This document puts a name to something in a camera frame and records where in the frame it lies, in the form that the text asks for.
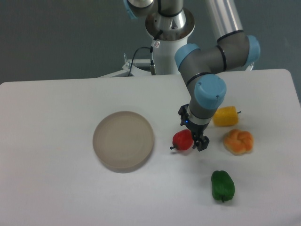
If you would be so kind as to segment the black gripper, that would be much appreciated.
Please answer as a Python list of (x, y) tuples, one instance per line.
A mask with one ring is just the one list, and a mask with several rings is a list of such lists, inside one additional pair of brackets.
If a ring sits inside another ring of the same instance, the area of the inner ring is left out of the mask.
[(210, 118), (200, 119), (197, 118), (189, 108), (189, 105), (183, 105), (180, 107), (178, 114), (180, 116), (181, 126), (186, 126), (192, 133), (193, 138), (193, 149), (198, 149), (198, 151), (203, 151), (207, 149), (209, 145), (209, 138), (204, 136), (204, 130), (207, 128)]

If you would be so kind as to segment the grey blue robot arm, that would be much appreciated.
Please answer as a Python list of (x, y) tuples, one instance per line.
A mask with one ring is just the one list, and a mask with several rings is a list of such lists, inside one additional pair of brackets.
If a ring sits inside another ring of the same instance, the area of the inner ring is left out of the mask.
[(179, 73), (182, 77), (191, 99), (178, 114), (199, 151), (208, 147), (204, 130), (226, 94), (219, 73), (252, 66), (261, 53), (258, 40), (245, 34), (234, 1), (207, 0), (205, 4), (217, 44), (202, 50), (187, 41), (195, 20), (182, 0), (124, 1), (131, 18), (145, 17), (146, 31), (152, 37), (150, 72)]

